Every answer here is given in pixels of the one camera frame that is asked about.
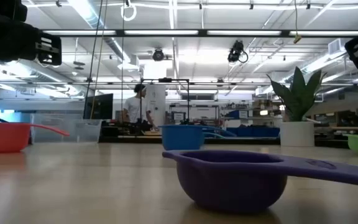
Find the clear plastic bin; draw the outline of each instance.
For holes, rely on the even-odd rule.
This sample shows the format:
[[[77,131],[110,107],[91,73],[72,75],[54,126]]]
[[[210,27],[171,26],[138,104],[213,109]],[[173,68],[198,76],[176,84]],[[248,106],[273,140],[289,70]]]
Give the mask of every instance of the clear plastic bin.
[[[70,133],[70,136],[61,136],[44,129],[32,128],[32,142],[99,142],[102,121],[80,117],[78,114],[32,114],[33,124],[47,125]]]

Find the man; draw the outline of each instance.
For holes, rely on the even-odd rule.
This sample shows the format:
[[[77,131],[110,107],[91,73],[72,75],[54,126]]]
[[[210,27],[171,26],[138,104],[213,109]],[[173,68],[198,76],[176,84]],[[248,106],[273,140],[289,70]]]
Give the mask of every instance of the man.
[[[138,119],[140,119],[140,122],[143,123],[143,121],[147,119],[153,128],[158,130],[150,115],[151,111],[149,110],[149,104],[144,99],[142,99],[142,117],[140,117],[140,99],[145,98],[146,96],[146,86],[137,84],[134,92],[136,93],[136,96],[128,98],[124,103],[124,111],[122,113],[124,121],[137,123]]]

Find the red bowl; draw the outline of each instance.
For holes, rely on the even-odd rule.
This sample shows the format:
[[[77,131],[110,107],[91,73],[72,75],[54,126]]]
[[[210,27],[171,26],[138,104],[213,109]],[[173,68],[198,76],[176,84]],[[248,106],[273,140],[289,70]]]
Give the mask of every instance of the red bowl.
[[[69,136],[68,133],[61,130],[38,124],[0,123],[0,153],[20,152],[23,150],[28,145],[32,126]]]

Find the red handle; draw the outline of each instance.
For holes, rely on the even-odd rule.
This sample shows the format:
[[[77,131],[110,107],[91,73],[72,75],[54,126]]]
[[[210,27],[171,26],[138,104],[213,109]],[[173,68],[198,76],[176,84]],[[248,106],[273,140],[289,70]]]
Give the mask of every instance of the red handle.
[[[52,127],[49,127],[49,126],[45,126],[45,125],[40,125],[40,124],[29,124],[29,126],[32,126],[32,127],[37,127],[37,128],[44,128],[44,129],[47,129],[47,130],[51,130],[51,131],[54,131],[58,134],[61,134],[63,136],[70,136],[70,134],[68,134],[67,132],[64,132],[62,130],[59,130],[57,128],[52,128]]]

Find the blue bowl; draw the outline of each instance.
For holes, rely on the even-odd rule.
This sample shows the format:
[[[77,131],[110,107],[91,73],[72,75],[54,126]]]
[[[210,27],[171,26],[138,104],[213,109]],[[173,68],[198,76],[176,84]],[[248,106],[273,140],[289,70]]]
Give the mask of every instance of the blue bowl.
[[[204,144],[205,136],[203,129],[218,129],[231,136],[236,136],[233,133],[225,130],[197,125],[163,125],[160,126],[162,130],[162,145],[165,150],[198,150]]]

